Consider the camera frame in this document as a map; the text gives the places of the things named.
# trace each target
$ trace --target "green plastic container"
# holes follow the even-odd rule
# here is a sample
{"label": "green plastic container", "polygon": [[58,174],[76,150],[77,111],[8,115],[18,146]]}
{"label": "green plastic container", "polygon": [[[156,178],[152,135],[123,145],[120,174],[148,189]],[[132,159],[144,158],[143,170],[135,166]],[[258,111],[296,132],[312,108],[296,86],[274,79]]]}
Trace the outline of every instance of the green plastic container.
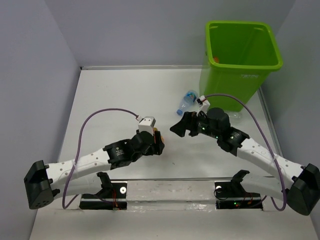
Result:
{"label": "green plastic container", "polygon": [[[247,103],[266,77],[283,65],[275,36],[262,22],[210,21],[205,40],[200,95],[230,94]],[[235,112],[243,108],[228,97],[208,100],[211,108]]]}

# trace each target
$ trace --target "table surface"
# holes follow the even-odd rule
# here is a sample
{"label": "table surface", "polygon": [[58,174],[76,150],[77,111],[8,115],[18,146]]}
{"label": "table surface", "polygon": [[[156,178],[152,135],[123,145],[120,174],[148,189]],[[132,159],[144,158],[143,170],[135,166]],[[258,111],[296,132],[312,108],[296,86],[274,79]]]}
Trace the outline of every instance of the table surface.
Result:
{"label": "table surface", "polygon": [[[156,118],[165,138],[161,156],[143,157],[128,167],[109,171],[111,179],[175,179],[231,177],[240,169],[265,176],[249,162],[223,152],[206,136],[179,138],[169,128],[180,120],[176,108],[189,89],[198,90],[200,69],[83,70],[80,75],[59,161],[75,157],[80,127],[92,112],[125,108]],[[257,94],[247,104],[274,149]],[[233,126],[265,146],[247,112]],[[100,113],[87,124],[81,155],[121,139],[137,129],[134,117]],[[289,207],[277,212],[271,201],[259,209],[238,210],[62,210],[61,199],[37,212],[30,240],[167,240],[167,239],[318,239],[309,216]]]}

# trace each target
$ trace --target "black wire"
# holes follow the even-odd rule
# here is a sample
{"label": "black wire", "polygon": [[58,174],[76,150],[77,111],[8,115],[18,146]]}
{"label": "black wire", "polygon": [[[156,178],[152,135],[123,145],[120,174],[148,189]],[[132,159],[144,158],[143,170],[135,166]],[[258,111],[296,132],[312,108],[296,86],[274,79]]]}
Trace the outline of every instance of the black wire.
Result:
{"label": "black wire", "polygon": [[217,190],[216,190],[216,189],[213,191],[213,195],[215,196],[216,199],[218,199],[218,200],[220,200],[220,201],[225,201],[225,200],[228,199],[228,197],[226,197],[225,199],[222,199],[222,198],[217,197]]}

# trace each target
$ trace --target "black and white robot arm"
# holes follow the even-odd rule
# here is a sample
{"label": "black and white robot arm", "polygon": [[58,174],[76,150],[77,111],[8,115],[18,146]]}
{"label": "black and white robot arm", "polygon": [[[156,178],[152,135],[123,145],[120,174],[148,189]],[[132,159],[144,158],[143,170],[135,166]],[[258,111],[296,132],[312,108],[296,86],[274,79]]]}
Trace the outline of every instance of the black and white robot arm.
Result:
{"label": "black and white robot arm", "polygon": [[[128,166],[142,156],[161,155],[165,147],[155,118],[138,119],[138,130],[131,139],[109,144],[78,159],[66,196],[100,195],[111,187],[106,171]],[[30,209],[39,209],[63,196],[75,160],[44,164],[35,162],[24,178]]]}
{"label": "black and white robot arm", "polygon": [[283,200],[280,175],[275,164],[281,169],[285,187],[286,203],[296,212],[309,215],[320,199],[319,169],[308,164],[302,166],[279,155],[272,157],[270,151],[248,134],[230,125],[229,116],[221,108],[211,108],[204,96],[199,98],[197,112],[185,112],[181,121],[170,128],[180,137],[186,130],[189,136],[204,134],[215,138],[217,144],[226,152],[247,160],[263,169],[273,177],[257,176],[241,170],[231,180],[231,185],[247,193],[259,193]]}

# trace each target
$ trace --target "gray wall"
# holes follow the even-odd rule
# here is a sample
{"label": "gray wall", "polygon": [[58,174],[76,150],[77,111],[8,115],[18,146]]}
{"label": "gray wall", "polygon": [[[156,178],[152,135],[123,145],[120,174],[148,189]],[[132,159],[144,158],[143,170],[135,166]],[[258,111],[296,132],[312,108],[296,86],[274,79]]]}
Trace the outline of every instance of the gray wall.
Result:
{"label": "gray wall", "polygon": [[201,65],[205,23],[262,21],[276,33],[294,0],[45,0],[81,66]]}
{"label": "gray wall", "polygon": [[[263,92],[283,155],[320,167],[320,1],[297,0],[276,39],[283,68]],[[320,203],[311,215],[320,233]]]}
{"label": "gray wall", "polygon": [[57,159],[80,70],[43,0],[2,0],[0,43],[0,239],[27,240],[23,178]]}

